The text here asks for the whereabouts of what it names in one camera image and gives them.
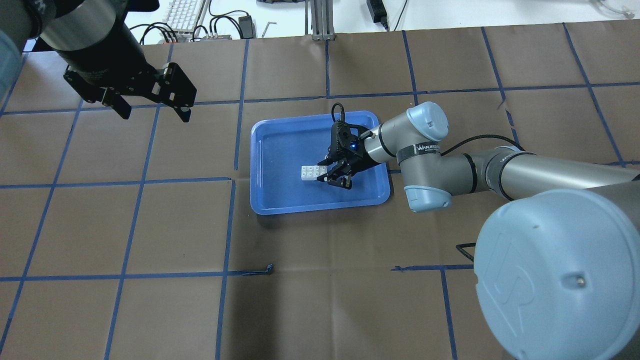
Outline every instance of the metal post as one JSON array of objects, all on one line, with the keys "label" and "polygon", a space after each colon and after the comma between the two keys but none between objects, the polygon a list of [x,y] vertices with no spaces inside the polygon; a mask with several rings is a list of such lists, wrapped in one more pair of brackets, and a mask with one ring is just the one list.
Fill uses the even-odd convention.
[{"label": "metal post", "polygon": [[333,0],[311,0],[311,37],[314,40],[333,40]]}]

